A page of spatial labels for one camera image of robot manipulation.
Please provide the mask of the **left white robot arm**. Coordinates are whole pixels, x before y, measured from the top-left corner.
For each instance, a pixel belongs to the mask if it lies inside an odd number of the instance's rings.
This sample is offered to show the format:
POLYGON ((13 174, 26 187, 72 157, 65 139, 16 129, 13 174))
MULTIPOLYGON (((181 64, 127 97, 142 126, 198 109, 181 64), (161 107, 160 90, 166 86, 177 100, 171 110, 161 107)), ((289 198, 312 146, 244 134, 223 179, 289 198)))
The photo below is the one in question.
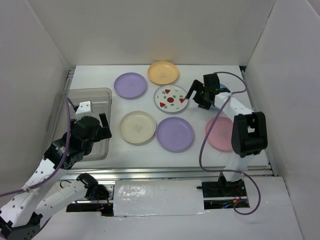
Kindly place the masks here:
POLYGON ((110 192, 89 173, 82 173, 57 193, 47 197, 55 183, 87 156, 94 143, 112 137, 107 117, 68 119, 67 132, 53 141, 24 186, 11 193, 0 209, 0 236, 5 240, 31 240, 51 217, 79 199, 108 200, 110 192))

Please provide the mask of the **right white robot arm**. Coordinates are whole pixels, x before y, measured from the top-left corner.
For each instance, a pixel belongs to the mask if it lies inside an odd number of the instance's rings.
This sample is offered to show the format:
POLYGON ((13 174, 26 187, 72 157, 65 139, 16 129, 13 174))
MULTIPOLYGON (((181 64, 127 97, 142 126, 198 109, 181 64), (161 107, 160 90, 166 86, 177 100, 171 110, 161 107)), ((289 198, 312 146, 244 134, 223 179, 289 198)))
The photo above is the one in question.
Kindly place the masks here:
POLYGON ((201 109, 218 108, 208 131, 211 132, 221 113, 232 120, 231 147, 233 157, 220 172, 217 189, 223 196, 229 196, 241 187, 241 181, 252 158, 268 146, 266 116, 261 111, 245 107, 234 96, 247 91, 230 91, 220 87, 220 72, 205 74, 203 82, 195 79, 185 99, 193 99, 201 109))

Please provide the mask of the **watermelon pattern white plate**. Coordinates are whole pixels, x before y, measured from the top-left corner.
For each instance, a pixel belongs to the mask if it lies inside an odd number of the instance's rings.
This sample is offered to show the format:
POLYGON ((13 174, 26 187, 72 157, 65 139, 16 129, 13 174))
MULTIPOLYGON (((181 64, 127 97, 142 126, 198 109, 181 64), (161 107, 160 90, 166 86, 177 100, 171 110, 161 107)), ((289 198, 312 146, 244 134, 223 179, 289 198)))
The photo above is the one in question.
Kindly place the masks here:
POLYGON ((155 105, 163 112, 174 114, 181 112, 188 105, 185 99, 187 92, 175 84, 167 84, 159 87, 153 96, 155 105))

